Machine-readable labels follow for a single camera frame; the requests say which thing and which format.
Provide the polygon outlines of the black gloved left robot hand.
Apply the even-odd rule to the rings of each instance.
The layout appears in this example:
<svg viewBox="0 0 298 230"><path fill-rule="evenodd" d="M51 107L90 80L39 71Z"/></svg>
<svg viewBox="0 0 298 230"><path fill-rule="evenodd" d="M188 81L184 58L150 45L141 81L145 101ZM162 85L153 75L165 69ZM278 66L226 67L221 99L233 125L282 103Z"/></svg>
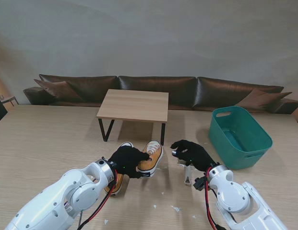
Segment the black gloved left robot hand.
<svg viewBox="0 0 298 230"><path fill-rule="evenodd" d="M139 151L135 147L121 146L112 154L108 162L117 173L139 179L142 174L136 168L141 161L147 161L149 158L148 153Z"/></svg>

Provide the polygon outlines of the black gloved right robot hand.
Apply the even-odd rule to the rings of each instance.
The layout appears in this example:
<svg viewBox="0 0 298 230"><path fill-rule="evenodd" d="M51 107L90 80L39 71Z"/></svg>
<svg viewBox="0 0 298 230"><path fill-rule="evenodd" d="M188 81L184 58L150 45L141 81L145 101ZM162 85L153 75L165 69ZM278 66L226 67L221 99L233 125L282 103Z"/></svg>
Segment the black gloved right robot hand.
<svg viewBox="0 0 298 230"><path fill-rule="evenodd" d="M174 142L170 148L176 152L173 156L185 161L186 166L192 164L201 172L206 172L209 167L216 165L204 147L194 142L182 139Z"/></svg>

